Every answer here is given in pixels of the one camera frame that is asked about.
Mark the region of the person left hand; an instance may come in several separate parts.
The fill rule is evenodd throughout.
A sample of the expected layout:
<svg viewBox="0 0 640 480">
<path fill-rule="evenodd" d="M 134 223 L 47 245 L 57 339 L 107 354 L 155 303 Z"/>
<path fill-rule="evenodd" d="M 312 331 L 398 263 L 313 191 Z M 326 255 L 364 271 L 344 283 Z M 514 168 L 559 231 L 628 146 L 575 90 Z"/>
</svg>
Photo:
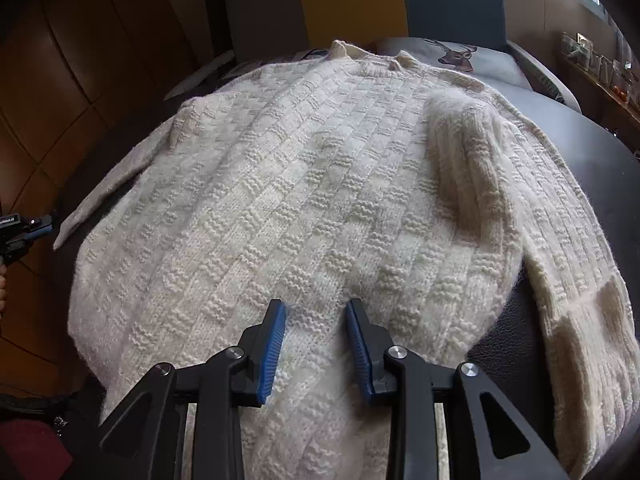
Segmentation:
<svg viewBox="0 0 640 480">
<path fill-rule="evenodd" d="M 6 308 L 6 266 L 0 266 L 0 316 Z"/>
</svg>

